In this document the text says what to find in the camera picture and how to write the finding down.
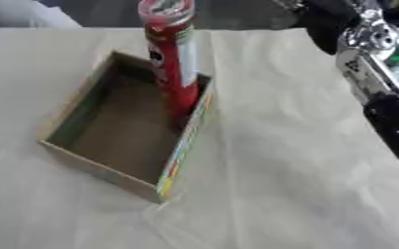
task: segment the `can lid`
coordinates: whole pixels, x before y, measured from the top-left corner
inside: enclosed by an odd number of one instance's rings
[[[171,24],[194,14],[194,0],[142,0],[138,12],[142,21]]]

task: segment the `table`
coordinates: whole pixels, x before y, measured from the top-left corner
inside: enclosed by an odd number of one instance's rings
[[[158,206],[36,143],[105,55],[140,29],[0,29],[0,249],[399,248],[399,162],[303,30],[199,31],[219,113]]]

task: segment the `pringles can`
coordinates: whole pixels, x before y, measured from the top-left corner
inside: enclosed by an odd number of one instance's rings
[[[142,0],[138,7],[150,59],[175,122],[186,120],[199,95],[194,0]]]

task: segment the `cardboard box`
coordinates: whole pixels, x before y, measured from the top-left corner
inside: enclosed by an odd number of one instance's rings
[[[110,54],[40,142],[62,164],[162,202],[209,109],[213,87],[199,75],[199,103],[184,130],[175,131],[150,68],[146,60]]]

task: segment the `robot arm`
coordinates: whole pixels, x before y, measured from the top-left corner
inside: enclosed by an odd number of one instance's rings
[[[321,50],[336,55],[365,117],[399,159],[399,10],[385,11],[375,0],[344,3],[334,13],[307,2],[300,25]],[[324,19],[313,18],[319,15]]]

